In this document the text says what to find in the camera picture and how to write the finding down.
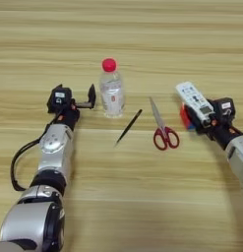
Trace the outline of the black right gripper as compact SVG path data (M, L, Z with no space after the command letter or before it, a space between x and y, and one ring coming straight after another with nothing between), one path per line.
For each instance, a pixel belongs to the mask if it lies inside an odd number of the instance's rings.
M208 102L214 108L214 101L208 99ZM205 134L211 141L216 141L223 150L226 149L230 141L243 136L243 132L231 124L221 124L217 120L213 120L207 126L203 126L195 110L189 106L185 107L185 112L189 121L188 128L196 130L198 135Z

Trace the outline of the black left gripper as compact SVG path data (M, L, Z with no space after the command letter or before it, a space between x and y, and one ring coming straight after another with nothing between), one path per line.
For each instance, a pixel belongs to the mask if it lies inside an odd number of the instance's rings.
M54 90L62 89L63 85L60 84L54 88ZM71 130L75 129L75 126L80 118L80 110L83 108L94 108L96 101L96 92L94 85L91 85L88 93L89 102L83 103L72 103L68 108L64 108L58 113L57 117L54 119L55 124L64 124L68 126Z

